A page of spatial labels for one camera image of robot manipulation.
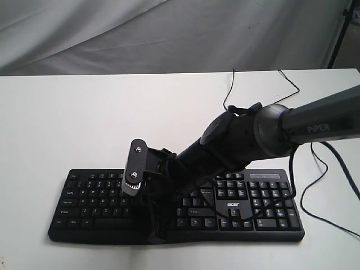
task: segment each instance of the white cloth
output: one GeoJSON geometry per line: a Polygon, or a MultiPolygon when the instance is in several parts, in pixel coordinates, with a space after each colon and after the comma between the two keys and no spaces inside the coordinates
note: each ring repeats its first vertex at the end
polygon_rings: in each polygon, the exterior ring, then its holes
{"type": "MultiPolygon", "coordinates": [[[[76,20],[76,12],[69,11],[76,27],[66,21],[64,25],[54,26],[63,31],[47,31],[51,42],[44,35],[42,42],[31,44],[26,57],[15,53],[7,57],[7,67],[11,69],[3,69],[3,73],[130,74],[325,68],[344,22],[342,12],[350,0],[168,0],[126,24],[71,47],[76,41],[84,41],[85,33],[104,32],[163,1],[122,0],[119,3],[132,6],[136,12],[122,10],[117,14],[111,10],[113,17],[109,15],[106,19],[106,12],[100,16],[97,8],[106,2],[108,10],[114,1],[81,2],[94,5],[88,7],[92,10],[88,17],[83,11],[79,16],[82,19],[76,20]],[[78,33],[82,27],[86,30],[78,33]],[[71,48],[45,58],[66,47],[71,48]],[[25,66],[36,58],[42,60],[25,66]]],[[[25,48],[26,38],[18,40],[25,48]]]]}

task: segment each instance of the space bar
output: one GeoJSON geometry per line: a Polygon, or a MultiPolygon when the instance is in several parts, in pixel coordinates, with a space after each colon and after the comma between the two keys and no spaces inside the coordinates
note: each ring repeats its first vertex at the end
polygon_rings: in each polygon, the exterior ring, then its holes
{"type": "Polygon", "coordinates": [[[133,220],[129,218],[100,218],[95,220],[95,228],[132,228],[133,220]]]}

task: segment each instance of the keyboard key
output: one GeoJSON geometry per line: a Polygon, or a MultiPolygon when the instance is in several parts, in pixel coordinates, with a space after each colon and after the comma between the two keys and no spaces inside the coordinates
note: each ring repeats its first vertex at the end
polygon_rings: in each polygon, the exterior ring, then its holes
{"type": "Polygon", "coordinates": [[[90,190],[90,191],[89,191],[89,197],[90,197],[90,198],[96,198],[96,197],[97,197],[97,194],[98,194],[98,191],[97,191],[97,190],[90,190]]]}
{"type": "Polygon", "coordinates": [[[77,199],[61,199],[60,200],[61,206],[76,206],[77,205],[77,199]]]}
{"type": "Polygon", "coordinates": [[[274,231],[276,229],[275,219],[257,219],[256,220],[257,230],[269,230],[274,231]]]}
{"type": "Polygon", "coordinates": [[[244,229],[246,230],[252,230],[253,229],[253,222],[250,220],[250,221],[245,221],[243,223],[244,225],[244,229]]]}
{"type": "Polygon", "coordinates": [[[240,221],[233,221],[231,222],[231,227],[235,228],[235,229],[239,229],[241,227],[241,223],[240,221]]]}
{"type": "Polygon", "coordinates": [[[115,181],[107,181],[106,182],[106,188],[111,189],[115,188],[116,182],[115,181]]]}
{"type": "Polygon", "coordinates": [[[96,188],[97,189],[102,189],[105,187],[105,181],[97,181],[96,182],[96,188]]]}
{"type": "Polygon", "coordinates": [[[52,221],[52,227],[57,229],[65,228],[66,225],[65,222],[66,222],[66,218],[55,218],[52,221]]]}
{"type": "Polygon", "coordinates": [[[267,182],[260,182],[260,183],[259,183],[259,186],[260,186],[260,188],[262,188],[262,189],[266,189],[266,188],[268,188],[268,183],[267,183],[267,182]]]}
{"type": "Polygon", "coordinates": [[[90,199],[89,206],[90,207],[97,207],[99,203],[98,199],[90,199]]]}
{"type": "Polygon", "coordinates": [[[94,226],[101,229],[130,229],[133,228],[134,223],[129,218],[98,218],[94,226]]]}
{"type": "Polygon", "coordinates": [[[269,200],[269,199],[264,199],[263,200],[264,206],[268,206],[270,203],[271,203],[271,200],[269,200]]]}
{"type": "Polygon", "coordinates": [[[270,181],[270,182],[269,182],[269,186],[270,186],[270,188],[277,188],[277,182],[275,182],[275,181],[270,181]]]}
{"type": "Polygon", "coordinates": [[[79,208],[60,208],[58,211],[58,216],[62,218],[78,217],[79,214],[79,208]]]}
{"type": "Polygon", "coordinates": [[[260,197],[259,191],[257,191],[257,190],[250,190],[250,194],[251,194],[251,196],[252,196],[253,198],[258,198],[258,197],[260,197]]]}
{"type": "Polygon", "coordinates": [[[280,226],[280,228],[283,228],[283,229],[287,228],[288,227],[287,221],[285,219],[279,219],[279,226],[280,226]]]}
{"type": "Polygon", "coordinates": [[[225,188],[225,181],[216,181],[216,186],[218,188],[225,188]]]}
{"type": "Polygon", "coordinates": [[[229,197],[236,197],[236,191],[235,190],[228,190],[227,191],[229,197]]]}
{"type": "Polygon", "coordinates": [[[79,175],[78,175],[78,174],[75,174],[75,173],[69,174],[69,179],[70,179],[70,180],[79,179],[79,175]]]}
{"type": "Polygon", "coordinates": [[[121,217],[121,216],[122,216],[122,210],[121,210],[121,208],[115,208],[112,215],[113,215],[115,218],[121,217]]]}
{"type": "Polygon", "coordinates": [[[88,201],[89,201],[88,199],[79,200],[79,206],[82,206],[82,207],[87,206],[88,201]]]}
{"type": "Polygon", "coordinates": [[[64,196],[64,198],[76,198],[76,197],[78,197],[78,191],[77,190],[65,190],[63,196],[64,196]]]}
{"type": "Polygon", "coordinates": [[[229,228],[230,227],[230,222],[228,219],[226,218],[221,218],[220,219],[220,227],[221,228],[229,228]]]}
{"type": "Polygon", "coordinates": [[[266,216],[267,216],[268,218],[272,218],[272,217],[274,217],[274,210],[272,210],[272,209],[266,209],[266,210],[265,210],[265,214],[266,214],[266,216]]]}
{"type": "Polygon", "coordinates": [[[261,197],[262,198],[269,198],[270,197],[270,193],[268,190],[261,190],[261,197]]]}
{"type": "Polygon", "coordinates": [[[77,185],[77,181],[67,181],[65,188],[67,190],[72,190],[76,187],[76,185],[77,185]]]}
{"type": "Polygon", "coordinates": [[[248,196],[246,194],[246,190],[238,190],[237,194],[240,197],[240,199],[247,199],[248,198],[248,196]]]}
{"type": "Polygon", "coordinates": [[[94,181],[88,181],[86,184],[86,188],[95,188],[96,182],[94,181]]]}
{"type": "Polygon", "coordinates": [[[226,197],[226,191],[225,190],[218,190],[218,197],[226,197]]]}
{"type": "Polygon", "coordinates": [[[91,216],[94,218],[98,218],[101,216],[101,209],[100,208],[94,208],[92,209],[91,216]]]}
{"type": "Polygon", "coordinates": [[[186,228],[188,226],[188,220],[186,218],[178,218],[177,226],[180,228],[186,228]]]}
{"type": "Polygon", "coordinates": [[[276,209],[276,215],[277,215],[279,218],[284,218],[284,217],[285,217],[285,212],[284,212],[284,210],[282,210],[282,209],[276,209]]]}
{"type": "Polygon", "coordinates": [[[280,197],[280,192],[279,192],[279,190],[272,190],[272,191],[271,191],[271,195],[272,195],[274,198],[279,198],[279,197],[280,197]]]}
{"type": "Polygon", "coordinates": [[[200,192],[205,197],[205,199],[209,202],[210,205],[214,205],[214,194],[213,190],[205,190],[201,189],[200,192]]]}
{"type": "Polygon", "coordinates": [[[242,173],[236,173],[235,178],[240,179],[240,180],[244,180],[244,175],[242,173]]]}
{"type": "Polygon", "coordinates": [[[240,216],[238,208],[230,208],[230,216],[238,218],[240,216]]]}
{"type": "Polygon", "coordinates": [[[108,190],[100,190],[99,197],[100,198],[106,198],[108,197],[109,191],[108,190]]]}
{"type": "Polygon", "coordinates": [[[111,207],[118,207],[119,206],[119,199],[118,198],[111,199],[110,200],[110,206],[111,207]]]}
{"type": "Polygon", "coordinates": [[[280,188],[284,189],[284,190],[288,189],[287,183],[286,182],[280,182],[280,188]]]}
{"type": "Polygon", "coordinates": [[[68,228],[78,228],[79,226],[80,226],[80,220],[77,219],[77,218],[71,218],[67,222],[67,227],[68,228]]]}
{"type": "Polygon", "coordinates": [[[99,206],[100,207],[107,207],[109,205],[109,200],[108,199],[101,199],[99,206]]]}
{"type": "Polygon", "coordinates": [[[121,207],[130,206],[130,199],[128,199],[128,198],[122,198],[122,199],[120,200],[120,206],[121,206],[121,207]]]}
{"type": "Polygon", "coordinates": [[[91,218],[84,218],[81,221],[81,227],[82,228],[91,228],[93,223],[94,223],[94,221],[91,218]]]}
{"type": "Polygon", "coordinates": [[[189,208],[189,217],[213,217],[215,213],[209,208],[189,208]]]}
{"type": "Polygon", "coordinates": [[[245,188],[245,182],[243,181],[236,181],[237,188],[245,188]]]}
{"type": "Polygon", "coordinates": [[[185,210],[185,208],[178,208],[178,210],[177,210],[177,216],[178,216],[178,217],[185,217],[185,216],[186,216],[186,210],[185,210]]]}
{"type": "Polygon", "coordinates": [[[227,188],[235,188],[235,182],[234,181],[226,181],[227,188]]]}
{"type": "Polygon", "coordinates": [[[249,182],[249,187],[250,187],[250,188],[258,188],[258,183],[257,183],[257,182],[254,182],[254,181],[250,181],[250,182],[249,182]]]}
{"type": "Polygon", "coordinates": [[[182,199],[182,205],[183,206],[190,206],[191,205],[191,200],[189,198],[183,198],[182,199]]]}
{"type": "Polygon", "coordinates": [[[197,194],[197,190],[194,190],[190,193],[190,197],[197,197],[198,194],[197,194]]]}
{"type": "Polygon", "coordinates": [[[216,228],[216,219],[214,218],[205,218],[204,219],[205,228],[216,228]]]}
{"type": "Polygon", "coordinates": [[[110,198],[115,198],[117,196],[119,196],[119,191],[118,190],[110,190],[110,198]]]}
{"type": "Polygon", "coordinates": [[[110,217],[112,214],[111,208],[104,208],[102,210],[102,216],[103,217],[110,217]]]}
{"type": "Polygon", "coordinates": [[[203,225],[203,221],[201,218],[192,218],[191,219],[191,227],[201,227],[203,225]]]}
{"type": "Polygon", "coordinates": [[[253,199],[253,206],[254,207],[261,207],[261,200],[260,199],[253,199]]]}
{"type": "Polygon", "coordinates": [[[81,216],[82,216],[83,218],[90,217],[90,209],[88,209],[88,208],[83,208],[83,210],[81,211],[81,216]]]}
{"type": "Polygon", "coordinates": [[[131,217],[130,208],[124,208],[123,216],[124,216],[124,218],[129,218],[129,217],[131,217]]]}
{"type": "Polygon", "coordinates": [[[89,191],[88,190],[80,190],[79,192],[79,198],[86,198],[89,195],[89,191]]]}
{"type": "Polygon", "coordinates": [[[192,199],[193,206],[201,206],[201,200],[199,198],[192,199]]]}
{"type": "Polygon", "coordinates": [[[296,212],[294,209],[289,209],[287,211],[287,215],[289,216],[289,221],[290,221],[290,226],[291,228],[300,228],[300,224],[299,224],[299,221],[298,221],[298,218],[296,216],[296,212]]]}

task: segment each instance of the function key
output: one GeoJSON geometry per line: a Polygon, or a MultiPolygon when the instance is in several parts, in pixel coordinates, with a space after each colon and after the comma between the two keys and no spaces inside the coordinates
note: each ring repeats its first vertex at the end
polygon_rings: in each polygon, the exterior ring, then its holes
{"type": "Polygon", "coordinates": [[[117,174],[116,173],[109,173],[109,175],[108,175],[108,178],[109,179],[115,179],[115,178],[117,178],[117,174]]]}
{"type": "Polygon", "coordinates": [[[218,197],[226,197],[225,190],[218,190],[218,197]]]}
{"type": "Polygon", "coordinates": [[[244,175],[242,173],[236,173],[235,178],[239,180],[244,180],[244,175]]]}
{"type": "Polygon", "coordinates": [[[230,227],[230,222],[228,219],[226,218],[221,218],[220,219],[220,227],[221,228],[229,228],[230,227]]]}
{"type": "Polygon", "coordinates": [[[259,183],[260,188],[264,189],[264,188],[268,188],[268,183],[267,182],[260,182],[259,183]]]}
{"type": "Polygon", "coordinates": [[[74,173],[69,174],[70,180],[76,180],[76,179],[79,179],[79,177],[80,177],[80,175],[78,175],[78,174],[74,174],[74,173]]]}
{"type": "Polygon", "coordinates": [[[236,181],[237,188],[245,188],[245,182],[243,181],[236,181]]]}
{"type": "Polygon", "coordinates": [[[250,181],[250,182],[249,182],[249,187],[250,187],[250,188],[258,188],[258,183],[257,183],[257,182],[254,182],[254,181],[250,181]]]}
{"type": "Polygon", "coordinates": [[[250,190],[250,194],[254,198],[258,198],[260,196],[259,191],[257,191],[257,190],[250,190]]]}
{"type": "Polygon", "coordinates": [[[188,226],[188,220],[186,218],[178,218],[177,226],[179,228],[186,228],[188,226]]]}
{"type": "Polygon", "coordinates": [[[246,190],[238,190],[237,194],[240,197],[240,199],[247,199],[248,198],[248,196],[246,195],[246,190]]]}
{"type": "Polygon", "coordinates": [[[227,173],[227,174],[225,174],[225,178],[226,179],[235,179],[235,174],[234,173],[227,173]]]}
{"type": "Polygon", "coordinates": [[[55,218],[52,221],[52,227],[57,228],[57,229],[64,228],[65,227],[65,222],[66,222],[65,218],[55,218]]]}
{"type": "Polygon", "coordinates": [[[216,228],[216,219],[214,218],[205,218],[204,219],[205,228],[216,228]]]}
{"type": "Polygon", "coordinates": [[[234,181],[226,181],[226,186],[228,188],[235,188],[235,182],[234,181]]]}
{"type": "Polygon", "coordinates": [[[203,225],[203,221],[201,218],[191,219],[191,227],[201,227],[202,225],[203,225]]]}
{"type": "Polygon", "coordinates": [[[280,182],[280,188],[285,190],[287,189],[287,183],[286,182],[280,182]]]}
{"type": "Polygon", "coordinates": [[[229,197],[236,197],[236,191],[235,190],[228,190],[229,197]]]}
{"type": "Polygon", "coordinates": [[[275,181],[270,181],[269,182],[269,186],[270,186],[270,188],[277,188],[277,185],[278,184],[278,182],[275,182],[275,181]]]}
{"type": "Polygon", "coordinates": [[[225,188],[225,181],[216,181],[216,185],[218,188],[225,188]]]}

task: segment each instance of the robotic arm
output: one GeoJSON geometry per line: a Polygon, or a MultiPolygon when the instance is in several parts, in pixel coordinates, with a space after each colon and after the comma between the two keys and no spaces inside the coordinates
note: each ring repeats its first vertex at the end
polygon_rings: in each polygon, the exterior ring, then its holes
{"type": "Polygon", "coordinates": [[[135,139],[122,188],[138,201],[151,194],[164,210],[209,179],[241,171],[253,160],[289,156],[307,142],[358,137],[360,85],[296,109],[278,104],[262,107],[261,103],[248,109],[229,106],[178,156],[135,139]]]}

